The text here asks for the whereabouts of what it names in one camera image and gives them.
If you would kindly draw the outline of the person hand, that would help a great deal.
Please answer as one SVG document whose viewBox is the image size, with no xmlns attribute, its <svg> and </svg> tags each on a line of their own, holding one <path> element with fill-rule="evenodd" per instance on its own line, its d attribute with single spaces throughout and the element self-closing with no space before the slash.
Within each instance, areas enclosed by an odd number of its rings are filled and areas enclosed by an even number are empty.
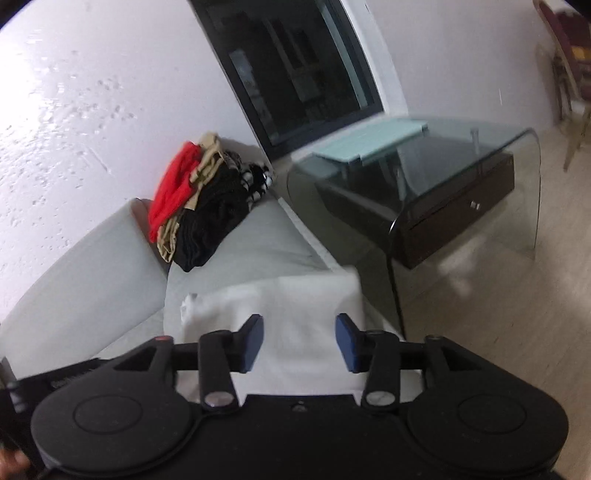
<svg viewBox="0 0 591 480">
<path fill-rule="evenodd" d="M 20 450 L 0 451 L 0 480 L 11 480 L 24 474 L 30 466 L 30 460 Z"/>
</svg>

